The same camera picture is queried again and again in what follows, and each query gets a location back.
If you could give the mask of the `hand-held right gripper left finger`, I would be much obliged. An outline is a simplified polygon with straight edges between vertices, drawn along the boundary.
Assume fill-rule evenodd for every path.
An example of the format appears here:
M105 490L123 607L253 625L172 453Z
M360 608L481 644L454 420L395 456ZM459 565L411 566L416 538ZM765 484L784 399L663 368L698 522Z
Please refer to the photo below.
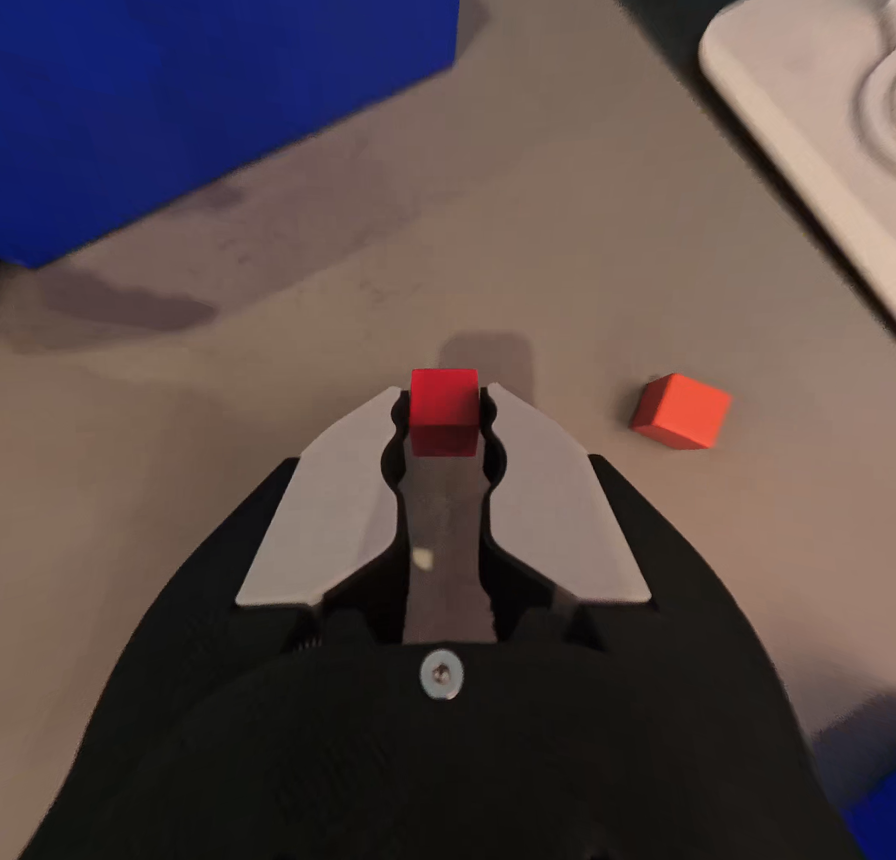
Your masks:
M388 387L303 451L236 596L239 608L356 611L401 642L409 526L399 484L409 395Z

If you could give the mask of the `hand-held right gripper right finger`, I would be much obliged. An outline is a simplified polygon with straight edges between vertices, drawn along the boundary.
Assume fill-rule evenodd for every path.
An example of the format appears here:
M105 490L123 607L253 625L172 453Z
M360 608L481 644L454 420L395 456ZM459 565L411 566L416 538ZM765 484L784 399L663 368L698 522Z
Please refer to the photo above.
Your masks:
M481 391L481 585L498 642L527 617L598 642L592 611L651 610L651 588L592 459L554 419L506 387Z

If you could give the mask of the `blue plastic bin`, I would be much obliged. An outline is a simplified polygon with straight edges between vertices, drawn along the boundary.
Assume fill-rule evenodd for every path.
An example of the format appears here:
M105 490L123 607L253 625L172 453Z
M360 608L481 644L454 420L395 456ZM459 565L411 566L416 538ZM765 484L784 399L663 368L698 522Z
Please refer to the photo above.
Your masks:
M840 814L867 859L895 859L895 769Z
M39 269L450 67L461 0L1 0L2 261Z

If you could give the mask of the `orange cube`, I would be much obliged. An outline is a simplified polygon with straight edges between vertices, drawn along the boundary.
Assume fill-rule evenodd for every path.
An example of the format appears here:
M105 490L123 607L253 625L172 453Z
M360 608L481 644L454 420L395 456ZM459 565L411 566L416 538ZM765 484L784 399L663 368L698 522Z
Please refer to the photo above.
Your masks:
M721 389L681 373L644 385L628 428L677 451L715 446L732 403Z

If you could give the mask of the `red cube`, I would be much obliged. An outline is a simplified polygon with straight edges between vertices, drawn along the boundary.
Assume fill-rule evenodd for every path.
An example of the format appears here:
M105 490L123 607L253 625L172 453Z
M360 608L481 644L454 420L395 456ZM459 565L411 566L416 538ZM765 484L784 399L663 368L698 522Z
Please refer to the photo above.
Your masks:
M480 397L476 369L415 369L409 389L409 439L416 458L476 455Z

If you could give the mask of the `white board stand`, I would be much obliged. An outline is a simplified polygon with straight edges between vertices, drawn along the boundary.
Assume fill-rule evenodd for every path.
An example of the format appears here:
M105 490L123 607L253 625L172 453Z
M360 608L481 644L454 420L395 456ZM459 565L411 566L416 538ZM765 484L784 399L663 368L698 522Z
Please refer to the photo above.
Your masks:
M895 0L739 0L699 62L894 315Z

